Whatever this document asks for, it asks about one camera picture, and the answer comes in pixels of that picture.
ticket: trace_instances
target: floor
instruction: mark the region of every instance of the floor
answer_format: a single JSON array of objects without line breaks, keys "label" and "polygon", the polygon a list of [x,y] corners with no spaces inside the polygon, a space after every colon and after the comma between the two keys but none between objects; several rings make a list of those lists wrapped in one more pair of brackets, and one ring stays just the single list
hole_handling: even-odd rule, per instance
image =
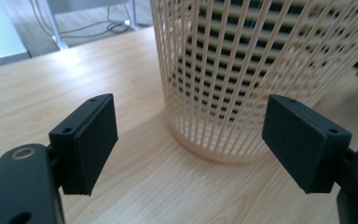
[{"label": "floor", "polygon": [[[34,10],[38,13],[38,7],[45,21],[48,20],[42,1],[40,0],[3,0],[7,12],[12,19],[17,32],[19,33],[24,46],[28,49],[31,57],[48,54],[58,51],[55,43],[52,40],[52,34],[46,34],[39,24]],[[147,27],[153,24],[150,3],[147,0],[135,0],[136,5],[136,19],[139,27]],[[61,31],[70,31],[78,28],[83,28],[91,24],[101,21],[106,21],[109,14],[111,21],[124,21],[128,19],[126,10],[123,5],[109,7],[98,7],[76,12],[69,12],[56,15],[56,21]],[[74,47],[89,43],[102,38],[107,38],[113,35],[122,33],[125,27],[117,27],[114,32],[107,32],[103,35],[98,35],[106,31],[109,23],[104,22],[88,29],[80,30],[65,34],[67,37],[64,41],[68,46]]]}]

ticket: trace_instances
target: cable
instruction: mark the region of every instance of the cable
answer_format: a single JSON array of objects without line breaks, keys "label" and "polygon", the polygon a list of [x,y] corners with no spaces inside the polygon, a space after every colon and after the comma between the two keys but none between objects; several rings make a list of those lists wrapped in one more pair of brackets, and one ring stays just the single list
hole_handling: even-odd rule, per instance
[{"label": "cable", "polygon": [[[48,25],[48,23],[46,22],[46,20],[44,19],[43,15],[42,15],[42,12],[41,12],[40,6],[39,6],[39,1],[38,0],[34,0],[34,1],[35,1],[36,9],[37,9],[39,15],[37,15],[37,13],[36,13],[35,5],[34,5],[33,0],[30,0],[30,3],[31,3],[31,6],[32,6],[32,9],[33,9],[33,12],[34,12],[34,16],[36,17],[37,22],[39,23],[40,27],[42,28],[42,30],[43,30],[43,32],[45,34],[54,35],[52,33],[53,30]],[[106,21],[98,21],[98,22],[95,22],[93,24],[90,24],[90,25],[87,25],[87,26],[84,26],[84,27],[80,27],[80,28],[77,28],[77,29],[74,29],[74,30],[60,32],[60,34],[70,34],[70,33],[74,33],[74,32],[78,32],[78,31],[88,29],[88,28],[90,28],[92,26],[96,26],[96,25],[99,25],[99,24],[109,23],[106,26],[106,30],[104,32],[100,32],[100,33],[97,33],[95,35],[62,35],[62,38],[92,38],[92,37],[95,37],[95,36],[104,35],[104,34],[106,34],[108,32],[123,33],[123,32],[128,31],[130,29],[130,27],[131,27],[131,20],[129,20],[130,23],[128,25],[125,23],[125,21],[112,21],[110,19],[110,8],[111,8],[111,6],[109,6],[109,8],[107,9]],[[126,7],[125,7],[125,9],[126,9],[126,12],[127,12],[127,16],[130,17],[129,16],[129,11],[127,10]],[[117,27],[120,27],[120,26],[123,26],[123,25],[127,25],[124,28],[124,30],[120,30],[120,31],[115,30]]]}]

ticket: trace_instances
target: grid pattern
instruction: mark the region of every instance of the grid pattern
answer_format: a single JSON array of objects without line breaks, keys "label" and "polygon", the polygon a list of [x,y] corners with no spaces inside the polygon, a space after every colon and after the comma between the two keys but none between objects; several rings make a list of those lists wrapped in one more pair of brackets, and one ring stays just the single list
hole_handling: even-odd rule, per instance
[{"label": "grid pattern", "polygon": [[358,1],[151,0],[168,121],[189,149],[267,150],[271,93],[314,105],[358,61]]}]

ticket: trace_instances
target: screw hole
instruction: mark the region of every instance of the screw hole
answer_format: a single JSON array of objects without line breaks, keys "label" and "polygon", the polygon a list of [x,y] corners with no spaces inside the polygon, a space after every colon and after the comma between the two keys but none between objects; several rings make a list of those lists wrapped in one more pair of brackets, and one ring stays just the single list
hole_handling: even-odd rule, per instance
[{"label": "screw hole", "polygon": [[336,129],[329,129],[328,132],[330,132],[330,133],[338,133],[338,130],[336,130]]},{"label": "screw hole", "polygon": [[22,159],[32,156],[33,154],[34,154],[33,147],[25,147],[25,148],[21,148],[21,149],[15,151],[13,154],[11,154],[11,158],[13,160],[22,160]]},{"label": "screw hole", "polygon": [[72,131],[71,128],[65,128],[65,129],[62,130],[62,133],[69,133],[71,131]]},{"label": "screw hole", "polygon": [[23,212],[15,217],[13,217],[9,224],[25,224],[31,219],[31,214],[29,212]]}]

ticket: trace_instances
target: wood grain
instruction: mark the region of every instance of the wood grain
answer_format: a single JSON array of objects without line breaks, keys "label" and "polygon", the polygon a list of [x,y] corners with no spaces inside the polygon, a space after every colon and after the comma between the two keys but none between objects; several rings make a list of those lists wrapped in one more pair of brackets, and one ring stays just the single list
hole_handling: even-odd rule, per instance
[{"label": "wood grain", "polygon": [[[171,135],[152,28],[0,68],[0,156],[92,96],[115,95],[119,140],[90,197],[62,195],[67,223],[338,223],[331,194],[306,195],[271,153],[242,166],[201,159]],[[315,108],[353,132],[358,77]]]}]

